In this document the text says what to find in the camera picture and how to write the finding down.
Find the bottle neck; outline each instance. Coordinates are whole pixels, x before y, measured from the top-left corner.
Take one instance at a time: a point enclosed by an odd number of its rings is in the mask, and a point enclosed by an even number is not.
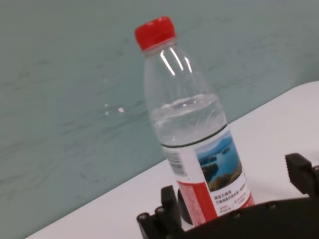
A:
[[[176,38],[171,38],[167,41],[161,42],[160,44],[157,44],[155,46],[152,46],[146,50],[144,50],[145,56],[149,57],[151,55],[154,55],[166,48],[172,47],[176,45]]]

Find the barcode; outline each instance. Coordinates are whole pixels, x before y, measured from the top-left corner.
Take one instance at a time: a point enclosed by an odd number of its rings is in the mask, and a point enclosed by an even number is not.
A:
[[[169,164],[176,175],[187,176],[184,166],[177,152],[165,151]]]

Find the landscape photo on label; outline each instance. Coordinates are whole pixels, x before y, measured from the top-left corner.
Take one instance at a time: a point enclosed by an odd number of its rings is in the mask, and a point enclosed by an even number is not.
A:
[[[217,140],[200,146],[195,152],[211,192],[231,184],[242,172],[230,131]]]

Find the water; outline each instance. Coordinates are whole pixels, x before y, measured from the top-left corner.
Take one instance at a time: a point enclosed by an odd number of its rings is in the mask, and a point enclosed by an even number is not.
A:
[[[165,145],[201,140],[226,124],[223,107],[215,94],[179,99],[151,113],[154,130]]]

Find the red bottle cap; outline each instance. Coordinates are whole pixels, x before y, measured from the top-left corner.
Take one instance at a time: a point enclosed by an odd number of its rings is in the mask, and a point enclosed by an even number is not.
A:
[[[135,29],[136,41],[143,51],[174,37],[174,25],[168,16],[161,16]]]

